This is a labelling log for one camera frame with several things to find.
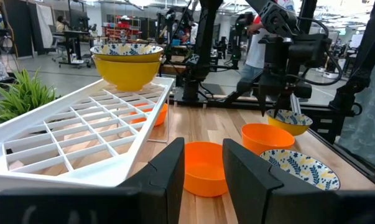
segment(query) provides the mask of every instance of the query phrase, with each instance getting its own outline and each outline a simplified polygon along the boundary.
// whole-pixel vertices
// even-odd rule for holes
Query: orange bowl
[[[147,105],[147,103],[138,104],[138,105],[135,105],[135,106],[144,106],[144,105]],[[149,112],[149,111],[152,111],[152,108],[151,109],[145,109],[145,110],[142,110],[142,111],[143,112]],[[167,116],[167,111],[168,111],[168,104],[164,103],[164,105],[161,108],[160,114],[157,117],[157,121],[155,122],[154,126],[158,126],[165,121],[165,117]],[[131,123],[136,124],[136,123],[143,122],[145,120],[146,120],[145,118],[138,118],[138,119],[132,120]]]
[[[222,145],[212,142],[185,145],[184,189],[202,197],[215,197],[228,191]]]
[[[257,155],[270,149],[290,149],[295,143],[288,131],[268,124],[246,124],[241,130],[243,146]]]

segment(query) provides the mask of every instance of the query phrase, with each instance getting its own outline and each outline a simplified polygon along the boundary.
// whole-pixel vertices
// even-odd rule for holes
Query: yellow bowl
[[[112,62],[158,62],[163,50],[147,44],[104,44],[90,49],[96,58]]]
[[[110,62],[92,56],[98,73],[107,82],[116,85],[120,91],[139,91],[151,82],[160,67],[161,61],[131,63]]]
[[[275,118],[274,110],[268,110],[266,114],[270,125],[282,128],[293,136],[303,134],[313,124],[313,120],[308,116],[288,110],[279,110]]]

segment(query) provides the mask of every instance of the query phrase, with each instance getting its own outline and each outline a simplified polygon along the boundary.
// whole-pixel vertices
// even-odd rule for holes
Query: workbench
[[[247,123],[267,123],[260,111],[232,110],[223,108],[190,108],[169,106],[170,137],[169,143],[176,137],[185,138],[185,142],[211,141],[222,144],[224,138],[231,138],[242,144],[241,127]],[[153,129],[150,138],[163,139],[166,125]],[[155,157],[165,144],[147,142],[138,155],[131,175],[144,167]],[[292,150],[312,156],[338,175],[341,190],[375,190],[375,185],[365,178],[346,161],[337,156],[309,132],[295,137]],[[205,198],[195,196],[183,190],[179,223],[237,223],[233,204],[229,194],[220,197]]]

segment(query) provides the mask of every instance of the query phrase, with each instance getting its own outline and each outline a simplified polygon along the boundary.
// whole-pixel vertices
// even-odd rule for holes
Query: bowl with leaf pattern
[[[300,152],[271,149],[260,157],[319,189],[338,190],[341,186],[338,176],[329,167]]]
[[[98,59],[112,62],[158,62],[164,49],[149,44],[104,44],[90,52]]]
[[[275,110],[266,111],[267,122],[270,125],[282,128],[293,136],[303,134],[313,120],[304,114],[297,114],[289,110],[279,110],[274,117]]]

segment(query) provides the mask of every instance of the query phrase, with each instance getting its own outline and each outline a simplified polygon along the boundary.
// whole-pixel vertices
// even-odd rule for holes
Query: white dish rack
[[[100,80],[0,124],[0,190],[117,186],[144,150],[173,82],[156,77],[141,91],[120,92]]]

